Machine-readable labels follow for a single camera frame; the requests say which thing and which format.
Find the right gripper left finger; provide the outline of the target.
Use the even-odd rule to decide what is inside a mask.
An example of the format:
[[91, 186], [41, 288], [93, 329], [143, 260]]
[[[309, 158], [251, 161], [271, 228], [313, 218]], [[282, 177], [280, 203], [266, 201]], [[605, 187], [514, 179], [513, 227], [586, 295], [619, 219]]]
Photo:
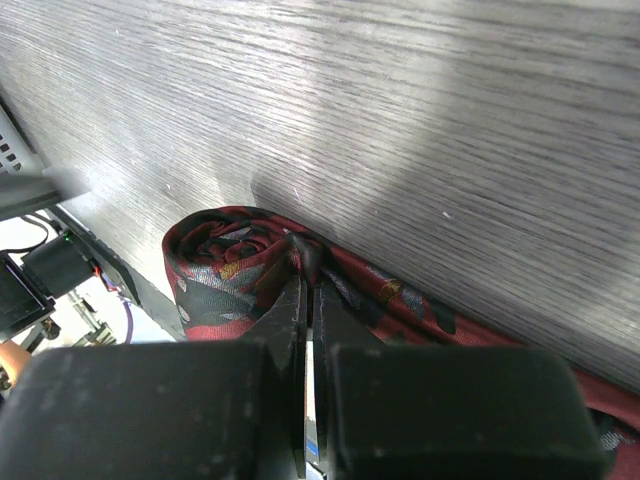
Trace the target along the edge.
[[58, 348], [1, 411], [5, 479], [300, 479], [308, 288], [235, 340]]

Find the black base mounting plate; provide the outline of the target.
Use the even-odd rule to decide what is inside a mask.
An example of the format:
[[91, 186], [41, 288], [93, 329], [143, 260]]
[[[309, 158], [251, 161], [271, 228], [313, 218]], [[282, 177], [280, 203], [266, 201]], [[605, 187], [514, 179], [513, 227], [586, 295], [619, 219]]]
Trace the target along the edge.
[[134, 305], [155, 320], [173, 339], [178, 341], [185, 339], [178, 312], [172, 300], [63, 207], [54, 206], [46, 209], [46, 212], [61, 226], [72, 232], [72, 238], [85, 247], [107, 278], [116, 282], [125, 297], [132, 300]]

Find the white plastic basket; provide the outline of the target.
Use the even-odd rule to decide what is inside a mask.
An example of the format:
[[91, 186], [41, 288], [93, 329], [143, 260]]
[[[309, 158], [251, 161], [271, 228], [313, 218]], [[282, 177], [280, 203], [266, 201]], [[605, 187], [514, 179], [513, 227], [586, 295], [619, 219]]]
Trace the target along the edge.
[[31, 152], [4, 108], [0, 112], [0, 145], [2, 176], [42, 172], [41, 162]]

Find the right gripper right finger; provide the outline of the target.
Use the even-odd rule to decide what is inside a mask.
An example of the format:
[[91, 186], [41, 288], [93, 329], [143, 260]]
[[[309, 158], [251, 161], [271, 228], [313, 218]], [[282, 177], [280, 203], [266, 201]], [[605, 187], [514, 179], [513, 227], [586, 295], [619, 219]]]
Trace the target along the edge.
[[314, 293], [318, 419], [331, 479], [601, 479], [577, 382], [525, 347], [386, 345], [333, 284]]

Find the dark red patterned tie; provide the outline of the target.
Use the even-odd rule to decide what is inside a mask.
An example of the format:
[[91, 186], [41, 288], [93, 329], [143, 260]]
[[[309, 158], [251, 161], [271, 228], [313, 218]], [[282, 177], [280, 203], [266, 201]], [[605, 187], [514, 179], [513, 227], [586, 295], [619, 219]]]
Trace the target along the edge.
[[[223, 207], [194, 213], [167, 232], [162, 248], [180, 320], [193, 342], [240, 338], [274, 305], [286, 284], [299, 277], [308, 288], [306, 333], [313, 340], [314, 293], [329, 282], [348, 312], [386, 345], [522, 347], [269, 211]], [[638, 396], [591, 374], [570, 371], [606, 455], [601, 479], [637, 478]], [[316, 447], [327, 475], [320, 412], [316, 402]]]

